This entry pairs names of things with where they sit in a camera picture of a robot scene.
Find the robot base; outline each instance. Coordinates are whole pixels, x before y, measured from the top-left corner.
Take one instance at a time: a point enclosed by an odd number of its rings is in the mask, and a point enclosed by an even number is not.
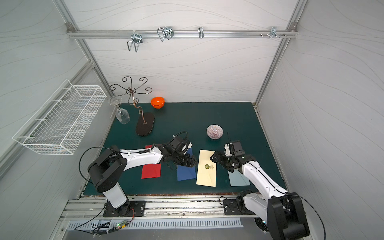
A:
[[[145,136],[152,132],[153,123],[155,121],[155,115],[153,113],[143,113],[143,116],[146,122],[144,122],[141,115],[139,115],[139,120],[136,125],[136,133],[139,136]]]
[[[107,202],[103,217],[131,217],[133,213],[135,217],[142,217],[144,209],[145,201],[129,201],[116,209],[110,202]]]
[[[252,211],[239,206],[236,199],[224,199],[223,204],[225,215],[254,215]]]

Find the wall hook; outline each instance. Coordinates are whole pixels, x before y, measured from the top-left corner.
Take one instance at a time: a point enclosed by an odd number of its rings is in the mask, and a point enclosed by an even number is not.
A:
[[[133,44],[133,46],[135,47],[135,52],[137,52],[139,50],[140,43],[143,42],[142,37],[141,37],[141,35],[134,32],[131,35],[131,39],[132,39],[132,41],[127,41],[128,51],[131,51],[132,44]]]
[[[204,29],[203,29],[203,27],[199,27],[198,28],[198,30],[199,30],[199,38],[204,38]]]
[[[268,36],[269,36],[270,38],[277,37],[277,34],[276,34],[276,27],[275,27],[275,26],[272,27],[271,32],[268,34]]]
[[[159,38],[162,42],[164,42],[164,39],[167,37],[168,40],[170,40],[175,33],[173,32],[173,29],[171,26],[166,27],[160,27],[157,29],[157,34],[159,35]]]

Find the metal vent grille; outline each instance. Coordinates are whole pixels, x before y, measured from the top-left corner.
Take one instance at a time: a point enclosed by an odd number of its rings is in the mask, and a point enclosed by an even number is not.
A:
[[[95,220],[78,229],[91,230],[111,221],[107,228],[116,226],[123,220]],[[74,230],[86,220],[70,221],[67,230]],[[185,219],[134,219],[131,224],[123,229],[169,229],[169,228],[233,228],[243,227],[239,217],[230,218],[185,218]]]

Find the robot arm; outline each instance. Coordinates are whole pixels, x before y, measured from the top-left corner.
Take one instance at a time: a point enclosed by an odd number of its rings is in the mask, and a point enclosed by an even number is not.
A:
[[[300,197],[286,195],[287,190],[273,181],[253,156],[245,154],[240,141],[230,142],[224,148],[225,154],[216,151],[210,157],[211,161],[223,165],[230,172],[238,169],[264,197],[261,199],[251,191],[240,193],[236,198],[239,211],[257,214],[262,220],[258,227],[270,232],[274,240],[308,236],[310,232]]]
[[[193,167],[197,165],[196,158],[186,153],[191,147],[187,134],[185,138],[177,134],[170,142],[153,144],[150,149],[120,150],[113,146],[113,150],[105,150],[89,165],[88,172],[96,191],[104,194],[114,209],[125,207],[120,211],[124,215],[129,201],[118,183],[121,174],[132,167],[170,161]]]

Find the metal hook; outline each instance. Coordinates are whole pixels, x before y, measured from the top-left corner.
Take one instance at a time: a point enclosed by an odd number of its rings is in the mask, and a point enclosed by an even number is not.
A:
[[[199,27],[198,28],[198,31],[199,31],[199,38],[204,38],[204,29],[203,29],[203,27]]]
[[[127,81],[127,78],[130,78],[130,79],[131,79],[131,82],[132,82],[132,78],[131,78],[130,76],[123,77],[123,78],[121,79],[121,81],[126,82],[126,81]]]
[[[159,36],[160,40],[164,42],[164,39],[167,37],[168,40],[170,40],[175,33],[172,30],[171,26],[166,26],[166,27],[160,27],[157,29],[157,35]]]
[[[273,38],[273,37],[277,36],[277,34],[276,34],[276,27],[275,26],[272,27],[271,32],[268,34],[268,36],[270,38]]]
[[[133,46],[135,47],[135,52],[137,52],[139,50],[140,43],[143,42],[142,37],[141,37],[141,35],[139,35],[137,33],[133,33],[131,35],[131,39],[132,39],[132,41],[127,41],[128,51],[131,51],[132,44],[133,44]]]
[[[146,77],[142,77],[139,79],[140,82],[142,82],[144,80],[145,80],[145,82],[143,84],[141,84],[138,88],[140,88],[142,85],[144,85],[148,81],[148,78],[146,78]]]
[[[146,90],[147,92],[149,92],[149,93],[137,93],[137,94],[150,94],[150,93],[152,92],[152,88],[150,88],[150,87],[146,87],[145,90]]]

